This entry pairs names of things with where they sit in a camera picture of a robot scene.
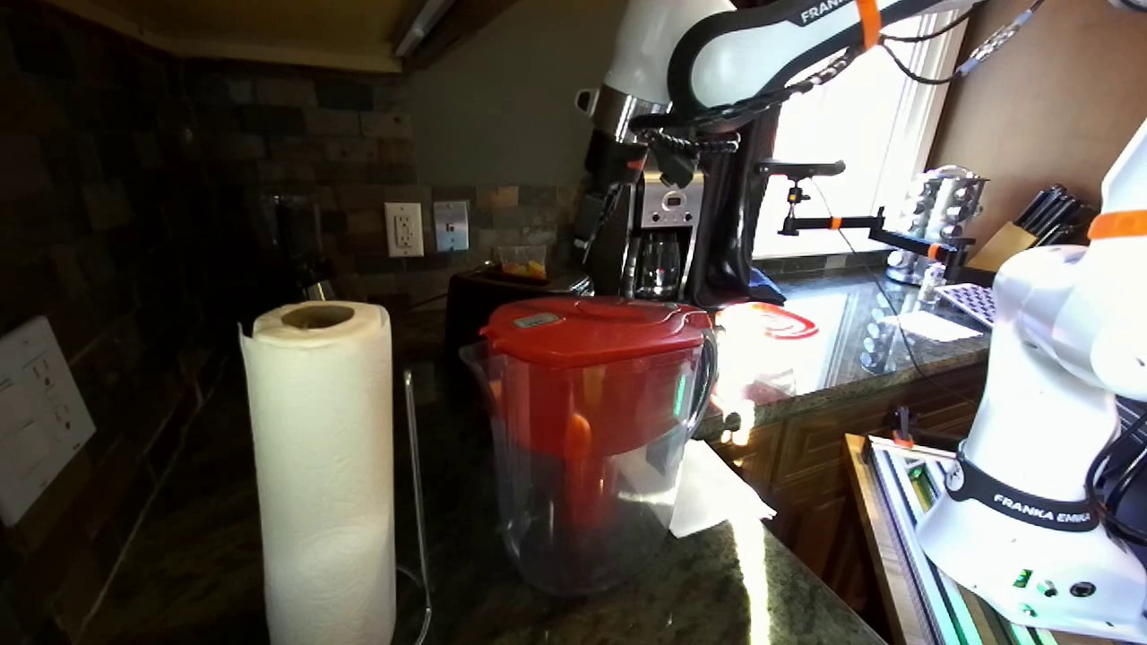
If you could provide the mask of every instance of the electrical outlet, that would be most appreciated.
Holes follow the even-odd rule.
[[[392,202],[389,205],[389,251],[392,258],[424,258],[424,205]]]
[[[469,202],[435,202],[435,248],[441,256],[469,251]]]

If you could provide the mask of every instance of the upper cabinet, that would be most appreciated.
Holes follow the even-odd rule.
[[[344,72],[432,66],[513,0],[49,0],[175,59]]]

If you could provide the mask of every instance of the wooden cabinet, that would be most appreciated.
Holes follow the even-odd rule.
[[[914,432],[955,444],[967,432],[986,364],[939,368],[899,383],[857,383],[761,412],[749,444],[726,459],[779,509],[772,532],[859,616],[880,616],[864,533],[851,502],[841,437],[892,431],[907,406]]]

